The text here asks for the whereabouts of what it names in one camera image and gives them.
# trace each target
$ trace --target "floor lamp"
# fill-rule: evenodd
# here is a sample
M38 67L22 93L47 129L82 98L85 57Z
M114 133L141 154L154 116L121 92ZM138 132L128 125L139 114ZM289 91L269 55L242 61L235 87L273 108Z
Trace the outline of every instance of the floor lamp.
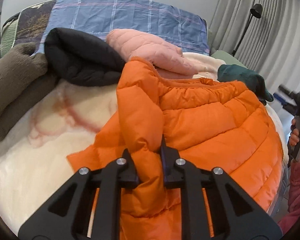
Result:
M244 28L243 34L242 34L242 36L241 36L241 39L240 39L238 45L235 47L234 51L232 51L232 54L231 54L232 56L234 56L234 54L236 54L236 52L237 52L237 50L238 50L238 48L239 48L239 46L240 46L240 44L241 44L241 42L242 42L242 40L243 40L243 38L244 38L244 35L246 34L246 32L247 32L247 30L248 30L248 27L249 27L249 25L250 25L250 22L251 22L251 20L252 20L252 17L255 17L255 18L260 19L260 18L261 18L261 15L262 15L262 10L263 10L262 5L259 4L259 3L256 3L256 4L250 9L251 15L249 16L249 20L248 20L248 22L247 22L247 24L246 24L246 26L245 26L245 28Z

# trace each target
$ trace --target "metal screw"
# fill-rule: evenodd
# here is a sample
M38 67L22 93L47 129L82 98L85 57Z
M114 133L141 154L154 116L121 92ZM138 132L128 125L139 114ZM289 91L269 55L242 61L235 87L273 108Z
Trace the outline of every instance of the metal screw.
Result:
M88 172L89 172L89 169L86 167L83 167L79 170L80 175L86 175L86 174L88 174Z
M119 158L117 159L117 164L118 165L124 165L127 163L127 160L125 158Z
M213 173L216 175L221 175L223 173L223 169L216 167L213 169Z
M177 165L185 165L186 164L186 160L185 159L176 159L176 164Z

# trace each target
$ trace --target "black pole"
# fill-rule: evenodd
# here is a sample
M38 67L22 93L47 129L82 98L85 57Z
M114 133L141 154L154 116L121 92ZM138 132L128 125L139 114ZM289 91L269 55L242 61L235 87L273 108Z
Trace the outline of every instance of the black pole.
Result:
M249 27L249 25L250 25L250 22L251 22L251 20L252 20L252 15L250 15L249 16L249 20L248 20L248 22L247 22L247 24L246 24L246 26L245 26L245 28L244 28L244 31L243 31L243 34L242 34L242 36L241 36L241 39L240 39L240 41L239 41L239 43L238 43L238 45L237 45L237 47L235 47L235 49L234 49L234 51L232 51L232 56L234 57L234 54L236 54L236 52L237 52L237 50L238 50L238 48L239 48L239 46L240 46L240 44L241 44L241 42L242 42L242 40L243 40L243 38L244 38L244 35L246 34L246 32L247 32L247 30L248 30L248 27Z

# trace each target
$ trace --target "lamp head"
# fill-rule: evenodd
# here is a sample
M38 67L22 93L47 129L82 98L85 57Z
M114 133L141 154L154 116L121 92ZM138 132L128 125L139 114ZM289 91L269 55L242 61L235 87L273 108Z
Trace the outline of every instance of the lamp head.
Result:
M254 17L260 19L260 18L261 18L261 15L262 15L262 10L263 10L262 5L259 4L259 3L256 3L256 4L255 4L254 6L252 6L252 8L250 9L250 13L251 13Z

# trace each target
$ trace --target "blue handle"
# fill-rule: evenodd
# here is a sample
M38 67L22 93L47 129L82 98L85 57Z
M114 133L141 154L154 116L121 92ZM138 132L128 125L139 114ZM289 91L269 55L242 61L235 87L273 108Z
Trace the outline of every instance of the blue handle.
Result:
M284 100L281 96L279 96L277 93L273 94L273 97L277 99L283 106L287 104L287 101Z

